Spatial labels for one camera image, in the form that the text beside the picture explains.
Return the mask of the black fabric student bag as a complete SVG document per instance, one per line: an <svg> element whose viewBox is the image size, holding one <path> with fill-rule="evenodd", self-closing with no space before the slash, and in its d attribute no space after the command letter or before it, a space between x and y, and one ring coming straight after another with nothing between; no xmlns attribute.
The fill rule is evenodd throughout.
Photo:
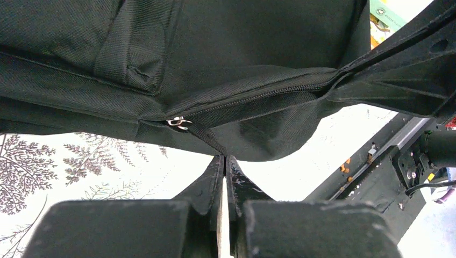
<svg viewBox="0 0 456 258"><path fill-rule="evenodd" d="M277 160L340 110L368 24L368 1L1 1L1 132Z"/></svg>

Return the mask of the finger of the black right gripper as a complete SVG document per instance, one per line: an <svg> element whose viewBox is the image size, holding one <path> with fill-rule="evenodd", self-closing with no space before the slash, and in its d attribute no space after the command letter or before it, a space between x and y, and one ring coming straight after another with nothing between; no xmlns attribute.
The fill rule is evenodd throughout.
<svg viewBox="0 0 456 258"><path fill-rule="evenodd" d="M455 1L433 1L368 54L344 68L329 100L416 117L455 116Z"/></svg>

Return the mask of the yellow green children book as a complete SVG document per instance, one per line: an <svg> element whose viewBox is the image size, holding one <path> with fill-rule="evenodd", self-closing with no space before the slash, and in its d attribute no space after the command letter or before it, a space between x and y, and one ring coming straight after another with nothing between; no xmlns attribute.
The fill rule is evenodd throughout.
<svg viewBox="0 0 456 258"><path fill-rule="evenodd" d="M394 2L387 0L369 1L370 48L376 48L393 33L401 29L407 21L398 11L394 11Z"/></svg>

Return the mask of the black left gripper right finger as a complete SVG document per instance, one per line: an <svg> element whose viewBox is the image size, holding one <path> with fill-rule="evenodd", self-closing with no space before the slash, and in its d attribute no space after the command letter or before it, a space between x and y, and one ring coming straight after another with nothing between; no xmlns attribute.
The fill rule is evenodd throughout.
<svg viewBox="0 0 456 258"><path fill-rule="evenodd" d="M246 229L243 204L248 200L272 200L242 171L234 156L226 157L227 197L229 208L230 254L245 257Z"/></svg>

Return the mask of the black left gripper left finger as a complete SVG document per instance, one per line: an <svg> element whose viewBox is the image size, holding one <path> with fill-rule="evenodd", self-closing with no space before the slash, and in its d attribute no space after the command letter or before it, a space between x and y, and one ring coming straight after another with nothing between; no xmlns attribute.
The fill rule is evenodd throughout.
<svg viewBox="0 0 456 258"><path fill-rule="evenodd" d="M218 231L225 156L213 157L204 173L173 200L184 201L181 257L219 257Z"/></svg>

